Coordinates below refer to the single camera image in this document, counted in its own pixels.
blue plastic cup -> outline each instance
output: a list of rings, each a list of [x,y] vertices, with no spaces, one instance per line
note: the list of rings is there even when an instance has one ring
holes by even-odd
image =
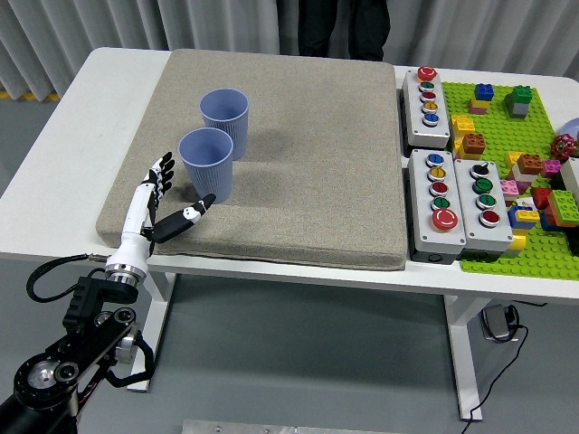
[[[183,136],[177,148],[200,197],[215,194],[222,203],[232,193],[233,141],[217,128],[199,128]]]
[[[205,126],[219,128],[233,139],[233,160],[239,160],[247,150],[250,101],[237,89],[212,90],[199,103]]]

black cable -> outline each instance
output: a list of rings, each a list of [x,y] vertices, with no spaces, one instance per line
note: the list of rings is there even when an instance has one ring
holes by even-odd
[[[548,303],[531,303],[530,301],[520,301],[520,300],[513,300],[515,303],[520,303],[521,305],[529,305],[534,307],[545,307]]]
[[[513,357],[513,360],[511,360],[511,361],[507,364],[507,366],[505,366],[505,367],[500,371],[500,373],[498,373],[498,375],[495,377],[495,379],[492,381],[492,383],[491,383],[490,386],[489,386],[489,391],[487,392],[487,394],[485,395],[485,397],[482,399],[482,401],[480,402],[480,404],[470,410],[470,420],[469,420],[469,423],[467,423],[467,426],[464,427],[464,429],[462,430],[462,433],[461,433],[461,434],[464,434],[465,432],[467,432],[467,429],[469,428],[470,424],[473,422],[473,419],[472,419],[472,418],[473,418],[473,416],[472,416],[473,411],[478,410],[480,407],[482,407],[482,405],[483,405],[483,404],[487,401],[487,399],[489,398],[490,393],[492,392],[492,387],[493,387],[493,386],[495,385],[495,383],[498,381],[498,379],[500,378],[500,376],[501,376],[503,373],[505,373],[505,371],[517,360],[518,355],[519,355],[520,352],[521,352],[521,348],[523,348],[523,345],[525,344],[525,341],[527,340],[527,337],[528,337],[528,327],[526,327],[525,325],[519,325],[519,326],[517,327],[517,329],[519,329],[519,328],[525,329],[525,337],[523,337],[523,340],[521,341],[520,345],[518,346],[517,353],[515,354],[515,357]]]
[[[35,271],[32,272],[32,274],[28,278],[28,281],[26,282],[26,293],[28,294],[28,297],[30,297],[32,300],[34,300],[37,303],[50,303],[51,301],[55,301],[55,300],[58,300],[59,298],[63,298],[65,296],[67,296],[68,294],[70,294],[72,291],[74,291],[76,289],[76,287],[77,287],[76,284],[72,285],[70,288],[68,288],[67,290],[65,290],[61,294],[58,294],[58,295],[52,296],[52,297],[38,297],[36,295],[36,293],[34,292],[34,284],[36,283],[36,280],[38,280],[39,278],[44,276],[46,273],[48,273],[52,269],[55,269],[56,267],[59,267],[59,266],[64,265],[66,263],[74,262],[77,260],[86,260],[88,258],[89,258],[89,255],[87,255],[85,253],[83,255],[75,255],[75,256],[68,256],[66,258],[54,259],[54,260],[51,260],[49,262],[46,262],[45,264],[42,264]]]

black pants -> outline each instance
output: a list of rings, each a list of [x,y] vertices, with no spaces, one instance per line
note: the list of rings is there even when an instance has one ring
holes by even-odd
[[[348,50],[351,59],[382,61],[390,33],[386,0],[350,0]],[[300,56],[327,57],[329,37],[337,18],[337,0],[299,0]]]

table leg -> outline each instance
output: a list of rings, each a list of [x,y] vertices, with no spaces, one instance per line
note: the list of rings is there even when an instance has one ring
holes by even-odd
[[[470,410],[480,403],[467,324],[489,301],[490,298],[444,296],[459,412],[463,420],[469,420]],[[482,420],[480,409],[472,412],[472,418]]]
[[[176,274],[152,272],[147,275],[143,286],[151,295],[151,306],[148,309],[147,319],[142,328],[145,341],[155,352],[157,358],[157,348],[159,346],[163,325],[165,324],[166,313],[169,308],[173,287],[175,286]],[[133,373],[145,371],[145,357],[138,351],[133,363]],[[133,392],[146,392],[149,382],[137,382],[131,384],[128,389]]]

power adapter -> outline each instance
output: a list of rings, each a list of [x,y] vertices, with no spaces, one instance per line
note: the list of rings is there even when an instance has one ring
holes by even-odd
[[[497,341],[508,339],[511,331],[508,327],[508,316],[512,316],[503,305],[485,307],[480,312],[480,323],[485,339]]]

